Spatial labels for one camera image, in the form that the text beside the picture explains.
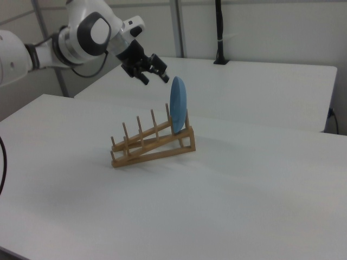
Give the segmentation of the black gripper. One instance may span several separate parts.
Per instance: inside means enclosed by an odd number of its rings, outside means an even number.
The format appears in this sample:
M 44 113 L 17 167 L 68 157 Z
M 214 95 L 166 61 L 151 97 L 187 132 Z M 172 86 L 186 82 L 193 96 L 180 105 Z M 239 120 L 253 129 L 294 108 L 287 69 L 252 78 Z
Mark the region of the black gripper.
M 170 80 L 166 73 L 167 65 L 156 54 L 146 56 L 143 47 L 133 40 L 131 44 L 116 58 L 121 62 L 121 67 L 130 76 L 140 79 L 144 85 L 148 85 L 149 79 L 144 72 L 158 75 L 165 83 Z

